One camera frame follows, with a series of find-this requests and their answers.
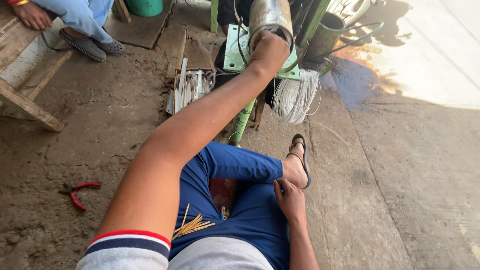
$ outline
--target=seated man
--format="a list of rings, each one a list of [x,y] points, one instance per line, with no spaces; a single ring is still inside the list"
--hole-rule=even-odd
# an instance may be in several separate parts
[[[78,270],[319,269],[300,190],[310,184],[305,139],[295,135],[284,160],[210,143],[264,89],[288,55],[284,40],[262,32],[242,74],[149,136]],[[227,220],[220,219],[208,190],[213,177],[256,183],[240,196]],[[188,203],[187,222],[200,213],[215,225],[170,243]]]
[[[120,55],[125,47],[112,39],[102,27],[113,0],[9,0],[22,22],[37,31],[45,31],[52,21],[40,7],[57,14],[67,26],[60,36],[72,46],[97,61],[106,53]]]

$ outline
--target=green bucket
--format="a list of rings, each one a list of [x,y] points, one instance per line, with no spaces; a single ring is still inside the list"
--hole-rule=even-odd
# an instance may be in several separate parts
[[[125,0],[130,12],[137,16],[152,17],[163,10],[162,0]]]

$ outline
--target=blue trousers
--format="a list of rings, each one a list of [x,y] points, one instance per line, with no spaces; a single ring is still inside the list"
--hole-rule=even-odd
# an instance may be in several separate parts
[[[57,14],[63,23],[101,43],[112,38],[103,30],[114,0],[32,0],[38,6]]]
[[[215,222],[215,225],[175,238],[169,259],[199,239],[226,236],[254,245],[274,269],[289,269],[288,223],[276,202],[272,185],[273,180],[282,176],[280,160],[238,147],[209,143],[181,172],[176,228],[181,226],[189,203],[186,222],[201,214],[203,221]],[[255,184],[237,198],[230,218],[221,220],[208,189],[210,178],[238,179],[238,185],[247,181]]]

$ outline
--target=red-handled pliers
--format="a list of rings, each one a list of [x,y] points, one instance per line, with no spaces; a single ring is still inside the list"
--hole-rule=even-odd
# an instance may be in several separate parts
[[[77,200],[77,197],[75,197],[75,194],[73,194],[73,191],[75,189],[80,189],[82,187],[86,187],[86,186],[100,186],[100,183],[85,183],[85,184],[80,184],[80,185],[70,185],[70,184],[67,184],[65,183],[65,186],[67,187],[66,189],[64,190],[60,190],[60,192],[64,192],[64,193],[69,193],[70,194],[70,198],[72,199],[73,203],[80,209],[82,210],[85,210],[85,207],[83,207],[83,205],[81,205],[78,200]]]

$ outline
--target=striped sleeve cuff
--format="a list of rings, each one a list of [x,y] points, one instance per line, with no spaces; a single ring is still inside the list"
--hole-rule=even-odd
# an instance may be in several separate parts
[[[112,248],[138,248],[150,250],[168,258],[170,241],[157,233],[139,230],[121,230],[100,234],[88,246],[85,256]]]

